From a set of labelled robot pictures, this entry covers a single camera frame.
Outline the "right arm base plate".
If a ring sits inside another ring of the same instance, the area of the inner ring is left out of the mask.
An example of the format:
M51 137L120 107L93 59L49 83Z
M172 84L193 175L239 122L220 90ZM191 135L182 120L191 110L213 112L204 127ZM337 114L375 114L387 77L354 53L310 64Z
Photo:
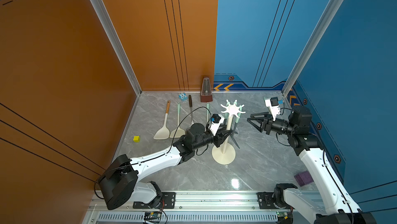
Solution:
M258 205L259 205L260 209L270 210L270 209L278 208L275 204L274 193L260 192L260 193L257 193L256 195L257 195Z

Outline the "grey ladle mint handle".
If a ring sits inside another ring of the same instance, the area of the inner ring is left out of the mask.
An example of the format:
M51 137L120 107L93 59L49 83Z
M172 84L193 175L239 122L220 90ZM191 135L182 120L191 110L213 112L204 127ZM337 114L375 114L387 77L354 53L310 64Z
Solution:
M233 133L230 135L232 141L234 142L234 144L236 145L236 147L237 147L238 149L240 148L240 146L238 145L238 143L237 143L237 141L236 141L236 139L235 139L235 136L238 135L238 132L237 132L237 125L238 125L240 116L241 116L241 113L238 113L238 114L237 114L237 118L236 118L236 120L235 120L234 127L233 127Z

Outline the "dark metal trowel spatula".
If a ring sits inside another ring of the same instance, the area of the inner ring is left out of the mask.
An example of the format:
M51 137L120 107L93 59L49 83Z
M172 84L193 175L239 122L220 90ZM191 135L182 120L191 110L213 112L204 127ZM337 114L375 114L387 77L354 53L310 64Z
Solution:
M194 124L194 118L193 118L193 104L192 104L192 96L188 95L188 100L189 100L189 107L190 107L190 116L191 116L191 126Z

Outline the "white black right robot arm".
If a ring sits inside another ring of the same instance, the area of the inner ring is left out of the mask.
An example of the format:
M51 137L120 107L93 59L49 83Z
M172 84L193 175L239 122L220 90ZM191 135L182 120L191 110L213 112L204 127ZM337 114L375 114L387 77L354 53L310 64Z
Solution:
M288 120L263 112L251 114L247 121L261 133L287 135L289 145L305 164L324 203L324 207L318 206L293 184L277 184L274 190L276 206L292 207L312 224L376 223L373 215L362 211L344 188L328 161L320 138L310 132L310 109L294 106Z

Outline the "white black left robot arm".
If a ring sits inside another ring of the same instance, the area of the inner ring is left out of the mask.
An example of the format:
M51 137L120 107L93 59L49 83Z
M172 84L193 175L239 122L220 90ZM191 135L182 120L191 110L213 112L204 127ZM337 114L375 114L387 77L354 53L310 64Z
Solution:
M175 167L191 159L199 148L214 144L220 147L232 130L215 124L213 128L193 124L169 148L143 157L117 157L97 180L108 210L115 210L128 202L140 202L151 208L163 206L162 191L154 182L141 180L160 170Z

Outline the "cream spatula mint handle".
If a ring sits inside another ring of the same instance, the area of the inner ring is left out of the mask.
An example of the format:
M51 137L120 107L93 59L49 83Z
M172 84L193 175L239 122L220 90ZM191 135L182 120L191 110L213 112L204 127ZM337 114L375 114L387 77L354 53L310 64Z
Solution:
M185 130L180 127L181 124L181 104L177 104L177 128L170 133L170 138L180 138L185 135Z

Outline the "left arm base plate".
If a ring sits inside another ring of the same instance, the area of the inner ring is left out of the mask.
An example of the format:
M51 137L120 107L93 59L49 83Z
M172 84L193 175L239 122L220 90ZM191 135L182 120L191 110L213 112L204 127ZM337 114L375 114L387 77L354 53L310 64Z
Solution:
M134 209L173 209L175 207L176 192L163 192L156 196L150 203L134 202Z

